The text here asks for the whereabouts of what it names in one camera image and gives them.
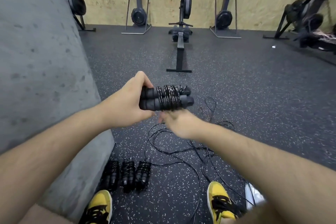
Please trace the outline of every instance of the shoelace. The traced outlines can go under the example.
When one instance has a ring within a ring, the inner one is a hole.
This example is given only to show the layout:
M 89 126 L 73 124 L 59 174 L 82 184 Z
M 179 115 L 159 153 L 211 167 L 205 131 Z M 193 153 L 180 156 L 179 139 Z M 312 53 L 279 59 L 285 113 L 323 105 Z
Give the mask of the shoelace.
M 107 205 L 98 205 L 90 208 L 86 214 L 85 224 L 97 223 L 97 224 L 108 224 L 107 216 L 109 213 L 106 211 Z
M 226 196 L 223 195 L 218 195 L 218 196 L 213 196 L 213 200 L 211 201 L 212 203 L 212 208 L 215 210 L 216 213 L 216 221 L 219 218 L 219 215 L 223 211 L 230 211 L 235 215 L 238 215 L 239 208 L 235 205 L 230 203 L 230 199 Z

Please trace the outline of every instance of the forearm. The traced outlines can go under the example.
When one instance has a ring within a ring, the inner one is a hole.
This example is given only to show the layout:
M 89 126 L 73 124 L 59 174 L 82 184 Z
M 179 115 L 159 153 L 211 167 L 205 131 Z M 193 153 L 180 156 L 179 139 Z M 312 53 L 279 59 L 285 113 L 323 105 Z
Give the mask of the forearm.
M 198 140 L 258 187 L 288 222 L 333 222 L 336 172 L 214 124 L 204 124 Z
M 78 112 L 0 156 L 0 223 L 17 223 L 76 154 L 105 128 Z

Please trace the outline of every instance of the gym floor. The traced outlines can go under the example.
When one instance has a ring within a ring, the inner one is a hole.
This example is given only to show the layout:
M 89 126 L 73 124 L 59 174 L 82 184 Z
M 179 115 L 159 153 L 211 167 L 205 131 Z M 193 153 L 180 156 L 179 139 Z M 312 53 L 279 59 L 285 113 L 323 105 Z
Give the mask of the gym floor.
M 96 33 L 80 35 L 102 99 L 142 70 L 154 86 L 191 87 L 195 104 L 190 111 L 194 114 L 200 115 L 202 107 L 207 119 L 204 99 L 211 96 L 217 102 L 215 122 L 228 120 L 241 134 L 336 170 L 336 67 L 315 57 L 333 59 L 332 54 L 300 49 L 289 40 L 263 39 L 261 31 L 240 31 L 242 39 L 219 39 L 209 29 L 193 29 L 190 43 L 185 44 L 187 67 L 192 73 L 166 72 L 176 63 L 176 43 L 167 34 L 170 28 L 122 35 L 122 26 L 95 27 Z M 137 166 L 144 158 L 148 130 L 156 123 L 157 118 L 152 118 L 114 129 L 117 144 L 113 155 L 133 157 Z M 157 144 L 167 150 L 188 147 L 173 134 L 160 135 Z M 152 146 L 147 146 L 147 155 L 155 163 L 176 161 Z M 195 222 L 211 223 L 208 182 L 200 171 L 200 160 L 194 151 L 179 156 L 197 169 L 202 180 Z M 237 173 L 219 157 L 214 158 L 214 164 L 226 183 L 243 193 L 244 184 Z M 213 180 L 220 181 L 211 163 L 207 169 Z M 234 201 L 239 199 L 226 189 Z M 199 191 L 196 174 L 185 164 L 152 166 L 147 191 L 124 194 L 118 188 L 113 192 L 112 223 L 186 223 Z

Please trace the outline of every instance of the gray concrete wall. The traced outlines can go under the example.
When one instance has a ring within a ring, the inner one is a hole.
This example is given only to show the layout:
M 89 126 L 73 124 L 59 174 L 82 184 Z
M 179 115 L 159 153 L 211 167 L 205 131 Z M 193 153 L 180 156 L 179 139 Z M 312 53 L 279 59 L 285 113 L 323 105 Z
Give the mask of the gray concrete wall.
M 0 152 L 4 152 L 94 106 L 100 97 L 66 0 L 0 0 L 0 4 Z M 39 204 L 77 222 L 113 146 L 111 131 L 100 134 Z

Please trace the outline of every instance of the yellow shoe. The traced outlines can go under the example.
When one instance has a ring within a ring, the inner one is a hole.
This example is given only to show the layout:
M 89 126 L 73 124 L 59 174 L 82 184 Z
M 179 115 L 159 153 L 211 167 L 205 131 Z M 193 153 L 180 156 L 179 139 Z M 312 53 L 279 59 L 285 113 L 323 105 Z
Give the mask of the yellow shoe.
M 107 190 L 98 191 L 87 208 L 85 224 L 109 224 L 111 217 L 111 195 Z
M 219 224 L 221 218 L 234 220 L 237 218 L 237 206 L 231 201 L 226 190 L 219 182 L 210 182 L 207 195 L 208 208 L 214 224 Z

